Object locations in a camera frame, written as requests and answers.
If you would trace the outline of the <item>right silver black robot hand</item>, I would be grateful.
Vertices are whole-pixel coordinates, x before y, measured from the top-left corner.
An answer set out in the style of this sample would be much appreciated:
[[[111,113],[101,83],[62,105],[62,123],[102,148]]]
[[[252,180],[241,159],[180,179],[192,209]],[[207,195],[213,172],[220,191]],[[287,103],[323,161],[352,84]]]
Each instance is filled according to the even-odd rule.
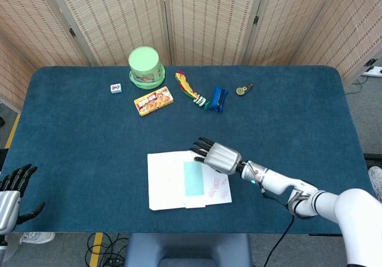
[[[196,154],[194,161],[228,176],[241,173],[245,165],[236,150],[204,137],[199,137],[190,150]]]

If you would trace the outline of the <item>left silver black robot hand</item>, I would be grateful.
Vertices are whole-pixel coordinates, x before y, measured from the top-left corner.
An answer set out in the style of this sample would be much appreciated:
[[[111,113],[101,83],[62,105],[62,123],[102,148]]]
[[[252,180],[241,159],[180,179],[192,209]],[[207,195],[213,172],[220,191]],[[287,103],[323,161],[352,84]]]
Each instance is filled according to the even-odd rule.
[[[37,171],[31,164],[24,165],[6,174],[1,179],[1,236],[10,234],[17,225],[34,219],[45,207],[41,202],[30,213],[20,215],[20,204],[29,180]]]

